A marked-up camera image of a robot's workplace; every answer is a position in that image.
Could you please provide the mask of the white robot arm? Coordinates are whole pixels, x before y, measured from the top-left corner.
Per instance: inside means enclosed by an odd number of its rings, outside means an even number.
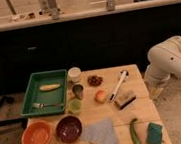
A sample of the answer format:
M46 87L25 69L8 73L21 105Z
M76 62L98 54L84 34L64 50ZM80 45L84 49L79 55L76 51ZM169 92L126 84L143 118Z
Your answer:
M149 65L143 77L151 99L156 99L171 74L181 78L181 36L154 45L147 53Z

